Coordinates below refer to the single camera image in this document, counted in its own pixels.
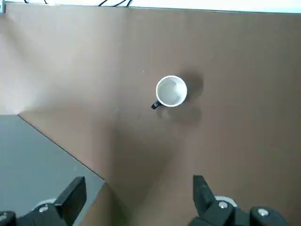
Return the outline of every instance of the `gray surface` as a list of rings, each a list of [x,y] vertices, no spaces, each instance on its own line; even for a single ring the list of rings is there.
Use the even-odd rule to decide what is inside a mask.
[[[76,176],[86,178],[87,202],[74,225],[104,181],[18,116],[0,116],[0,210],[23,215],[56,198]]]

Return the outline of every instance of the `mug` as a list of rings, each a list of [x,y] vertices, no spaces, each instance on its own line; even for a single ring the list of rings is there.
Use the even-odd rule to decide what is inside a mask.
[[[158,82],[156,96],[158,100],[151,106],[152,109],[160,105],[176,107],[184,102],[187,96],[187,86],[178,76],[168,75]]]

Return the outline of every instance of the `metal screw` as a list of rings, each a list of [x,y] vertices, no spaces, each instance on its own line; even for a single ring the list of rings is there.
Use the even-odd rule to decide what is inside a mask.
[[[44,211],[48,210],[48,205],[46,204],[45,206],[39,208],[39,212],[42,213]]]
[[[262,217],[265,217],[265,216],[269,215],[269,212],[265,209],[258,209],[258,213]]]
[[[228,204],[227,204],[226,202],[220,202],[218,205],[219,205],[222,209],[228,207]]]
[[[0,216],[0,221],[3,221],[7,218],[7,213],[3,213],[1,216]]]

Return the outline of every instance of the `cable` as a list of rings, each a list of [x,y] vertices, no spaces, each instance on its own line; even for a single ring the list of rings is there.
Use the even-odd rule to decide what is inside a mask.
[[[128,1],[127,7],[129,7],[131,3],[132,3],[132,0]]]
[[[106,3],[108,0],[104,0],[103,2],[101,2],[98,6],[102,6],[104,3]]]
[[[121,5],[123,2],[125,2],[125,1],[127,1],[127,0],[122,0],[120,3],[118,3],[118,4],[116,4],[116,5],[113,5],[113,7],[116,7],[116,6],[119,6],[119,5]]]

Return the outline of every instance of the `brown table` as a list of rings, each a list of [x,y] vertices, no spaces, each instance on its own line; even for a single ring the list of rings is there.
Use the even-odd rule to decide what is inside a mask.
[[[299,222],[300,15],[8,4],[1,26],[8,105],[102,176],[133,224],[187,225],[193,174]],[[170,74],[189,98],[152,110]]]

